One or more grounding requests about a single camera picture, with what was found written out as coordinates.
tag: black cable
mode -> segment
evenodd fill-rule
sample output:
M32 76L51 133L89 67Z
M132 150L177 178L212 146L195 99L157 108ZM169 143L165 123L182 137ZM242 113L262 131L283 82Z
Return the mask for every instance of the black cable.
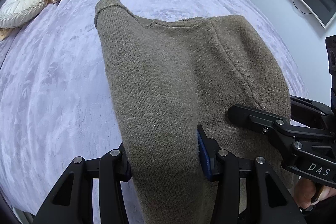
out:
M303 13L304 15L311 15L312 13L304 13L302 12L298 7L296 7L295 3L294 3L294 0L293 0L293 4L295 6L296 9L298 9L301 13Z

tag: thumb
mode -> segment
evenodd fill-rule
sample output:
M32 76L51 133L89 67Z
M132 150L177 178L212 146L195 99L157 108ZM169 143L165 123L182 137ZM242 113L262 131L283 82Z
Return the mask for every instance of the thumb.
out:
M322 192L319 195L319 201L325 200L335 195L336 195L336 189L324 185Z

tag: silver bolt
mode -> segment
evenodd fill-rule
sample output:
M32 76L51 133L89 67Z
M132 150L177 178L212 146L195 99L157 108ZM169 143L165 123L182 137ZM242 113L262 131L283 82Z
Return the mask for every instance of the silver bolt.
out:
M76 164L80 164L82 162L83 158L82 157L76 157L73 159L73 162Z
M277 122L277 124L279 124L279 125L283 125L283 124L284 124L284 122L283 122L282 120L276 120L276 122Z
M264 164L265 163L265 159L263 157L258 157L257 158L257 163Z
M225 156L227 156L229 154L229 152L227 150L225 150L225 149L220 149L218 151L218 154L220 154L221 156L225 157Z
M294 142L294 146L295 146L297 149L302 149L302 143L300 143L300 142Z
M116 157L120 154L120 151L118 149L113 149L110 154L111 156Z

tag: hand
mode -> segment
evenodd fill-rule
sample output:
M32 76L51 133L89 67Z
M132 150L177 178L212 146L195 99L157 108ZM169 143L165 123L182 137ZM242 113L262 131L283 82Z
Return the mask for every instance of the hand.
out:
M299 207L307 209L310 206L311 198L315 195L315 192L315 184L309 179L301 178L295 185L294 200ZM322 201L335 195L336 189L322 186L318 200Z

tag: round white pillow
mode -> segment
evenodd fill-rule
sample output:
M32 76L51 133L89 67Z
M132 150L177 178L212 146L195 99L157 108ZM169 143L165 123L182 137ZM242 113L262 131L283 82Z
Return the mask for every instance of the round white pillow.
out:
M0 28L19 27L37 16L45 0L6 0L0 8Z

